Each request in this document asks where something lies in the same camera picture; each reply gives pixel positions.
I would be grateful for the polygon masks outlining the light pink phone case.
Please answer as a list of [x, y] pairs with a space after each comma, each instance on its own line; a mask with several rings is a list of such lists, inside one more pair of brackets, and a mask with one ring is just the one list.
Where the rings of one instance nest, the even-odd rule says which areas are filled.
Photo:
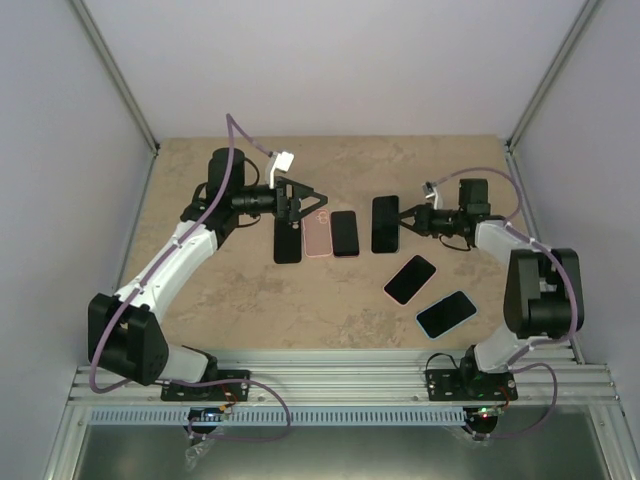
[[305, 255], [326, 257], [333, 253], [330, 214], [326, 209], [312, 212], [302, 220]]

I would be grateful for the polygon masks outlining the black phone case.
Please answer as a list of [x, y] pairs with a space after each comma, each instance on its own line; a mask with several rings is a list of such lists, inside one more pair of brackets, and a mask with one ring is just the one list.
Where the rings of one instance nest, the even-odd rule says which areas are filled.
[[274, 221], [273, 260], [280, 265], [301, 262], [302, 230], [298, 222]]

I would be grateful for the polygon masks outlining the black smartphone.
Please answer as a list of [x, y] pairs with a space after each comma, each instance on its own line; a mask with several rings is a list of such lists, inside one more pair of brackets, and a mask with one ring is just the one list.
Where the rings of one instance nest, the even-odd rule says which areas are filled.
[[357, 217], [351, 210], [334, 211], [330, 215], [333, 254], [337, 258], [360, 254]]

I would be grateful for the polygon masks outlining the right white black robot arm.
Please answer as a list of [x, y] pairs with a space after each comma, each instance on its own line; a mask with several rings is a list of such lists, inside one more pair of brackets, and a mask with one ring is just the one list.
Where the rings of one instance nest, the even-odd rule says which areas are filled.
[[507, 267], [504, 323], [471, 346], [459, 364], [460, 390], [481, 399], [508, 383], [519, 359], [543, 345], [569, 341], [581, 329], [579, 257], [569, 248], [547, 247], [519, 232], [509, 217], [493, 214], [485, 179], [460, 180], [455, 209], [442, 208], [437, 187], [425, 183], [424, 203], [399, 213], [398, 224], [423, 237], [460, 237]]

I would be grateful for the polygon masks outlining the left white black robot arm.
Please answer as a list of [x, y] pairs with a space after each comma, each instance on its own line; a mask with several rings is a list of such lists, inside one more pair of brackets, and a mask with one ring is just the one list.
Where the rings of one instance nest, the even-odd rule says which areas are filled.
[[90, 374], [98, 369], [122, 383], [148, 386], [171, 382], [197, 399], [218, 390], [216, 359], [202, 351], [169, 344], [161, 323], [176, 295], [196, 270], [240, 227], [243, 215], [273, 216], [292, 227], [324, 207], [327, 196], [285, 177], [294, 156], [269, 155], [267, 180], [247, 183], [250, 159], [235, 147], [213, 152], [206, 182], [198, 185], [173, 234], [150, 263], [112, 295], [97, 294], [88, 305]]

